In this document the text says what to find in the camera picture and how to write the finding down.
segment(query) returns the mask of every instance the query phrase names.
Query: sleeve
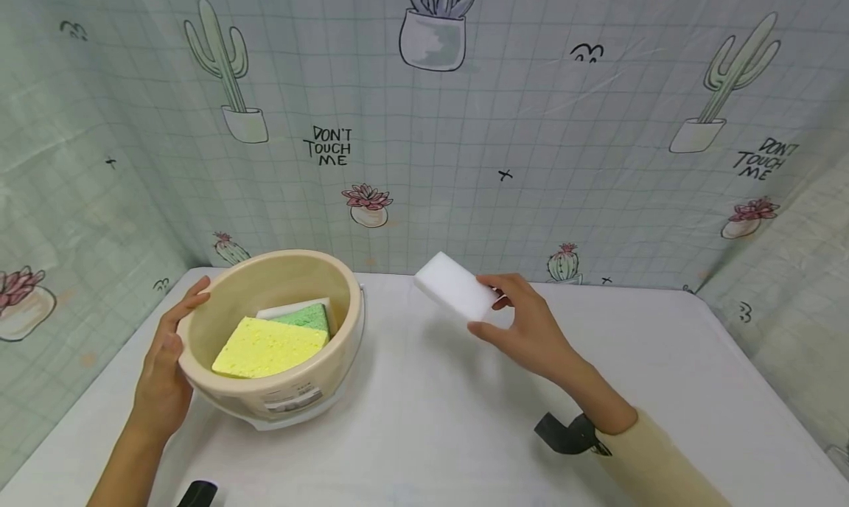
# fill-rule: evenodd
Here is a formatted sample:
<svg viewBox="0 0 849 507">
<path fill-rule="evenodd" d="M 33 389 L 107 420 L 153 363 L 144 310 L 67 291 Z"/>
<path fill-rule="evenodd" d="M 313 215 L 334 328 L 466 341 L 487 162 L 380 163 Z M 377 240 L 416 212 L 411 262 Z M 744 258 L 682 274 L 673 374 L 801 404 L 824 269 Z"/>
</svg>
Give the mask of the sleeve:
<svg viewBox="0 0 849 507">
<path fill-rule="evenodd" d="M 604 469 L 638 506 L 730 506 L 710 481 L 681 453 L 646 412 L 637 410 L 635 425 L 619 435 L 597 431 Z"/>
</svg>

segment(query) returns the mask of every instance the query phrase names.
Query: white tablecloth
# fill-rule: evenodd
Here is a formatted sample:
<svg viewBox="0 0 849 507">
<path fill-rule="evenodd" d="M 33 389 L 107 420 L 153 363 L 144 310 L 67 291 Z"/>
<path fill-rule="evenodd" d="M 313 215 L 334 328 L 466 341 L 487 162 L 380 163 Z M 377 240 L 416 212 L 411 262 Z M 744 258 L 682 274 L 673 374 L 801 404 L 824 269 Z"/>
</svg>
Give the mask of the white tablecloth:
<svg viewBox="0 0 849 507">
<path fill-rule="evenodd" d="M 188 272 L 0 491 L 0 506 L 82 506 L 132 405 L 164 310 Z M 190 481 L 218 506 L 622 506 L 590 455 L 532 433 L 547 410 L 530 375 L 442 318 L 412 277 L 358 273 L 368 322 L 345 397 L 258 433 L 196 402 L 169 444 L 152 506 Z M 571 343 L 650 412 L 734 506 L 849 506 L 849 484 L 737 349 L 679 291 L 535 284 Z"/>
</svg>

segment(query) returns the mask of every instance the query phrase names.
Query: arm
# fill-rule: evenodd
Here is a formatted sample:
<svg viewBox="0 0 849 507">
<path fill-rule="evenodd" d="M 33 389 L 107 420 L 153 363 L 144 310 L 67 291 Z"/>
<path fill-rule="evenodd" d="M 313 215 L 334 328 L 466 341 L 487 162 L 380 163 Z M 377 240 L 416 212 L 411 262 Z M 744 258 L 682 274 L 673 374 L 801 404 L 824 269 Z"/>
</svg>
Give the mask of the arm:
<svg viewBox="0 0 849 507">
<path fill-rule="evenodd" d="M 208 293 L 199 294 L 209 283 L 203 277 L 160 319 L 141 368 L 133 411 L 88 507 L 147 505 L 164 445 L 183 424 L 192 399 L 192 386 L 178 366 L 183 344 L 177 323 L 209 299 Z"/>
<path fill-rule="evenodd" d="M 602 466 L 641 506 L 719 507 L 728 502 L 644 412 L 611 388 L 597 369 L 572 349 L 545 299 L 518 274 L 481 276 L 501 299 L 492 307 L 515 308 L 513 324 L 499 329 L 469 323 L 469 331 L 498 347 L 530 372 L 548 378 L 572 397 L 612 453 Z"/>
</svg>

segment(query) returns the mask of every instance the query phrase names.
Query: green sponge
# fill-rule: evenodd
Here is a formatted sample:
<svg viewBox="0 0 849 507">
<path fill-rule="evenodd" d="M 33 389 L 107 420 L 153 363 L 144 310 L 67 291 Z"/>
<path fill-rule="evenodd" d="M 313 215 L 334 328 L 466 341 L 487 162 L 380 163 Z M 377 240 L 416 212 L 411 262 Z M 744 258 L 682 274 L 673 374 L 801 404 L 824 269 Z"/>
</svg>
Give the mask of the green sponge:
<svg viewBox="0 0 849 507">
<path fill-rule="evenodd" d="M 330 328 L 327 323 L 327 313 L 324 312 L 324 305 L 321 304 L 321 302 L 311 304 L 306 308 L 301 308 L 297 312 L 291 312 L 286 315 L 281 315 L 280 317 L 275 317 L 272 321 L 323 330 L 323 332 L 330 332 Z"/>
</svg>

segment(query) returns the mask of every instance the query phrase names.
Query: plastic bucket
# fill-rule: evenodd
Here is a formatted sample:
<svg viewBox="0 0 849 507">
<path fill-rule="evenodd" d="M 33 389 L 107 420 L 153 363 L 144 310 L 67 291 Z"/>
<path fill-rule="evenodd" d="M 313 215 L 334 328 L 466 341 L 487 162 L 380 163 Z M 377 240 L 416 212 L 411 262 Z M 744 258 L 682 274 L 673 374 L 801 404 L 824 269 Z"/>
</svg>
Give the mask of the plastic bucket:
<svg viewBox="0 0 849 507">
<path fill-rule="evenodd" d="M 225 412 L 243 419 L 286 422 L 319 408 L 339 389 L 363 332 L 363 293 L 351 269 L 318 251 L 286 250 L 254 256 L 229 268 L 206 289 L 212 297 L 179 324 L 186 378 Z M 212 372 L 242 317 L 263 308 L 330 298 L 330 342 L 317 355 L 272 377 L 241 380 Z"/>
</svg>

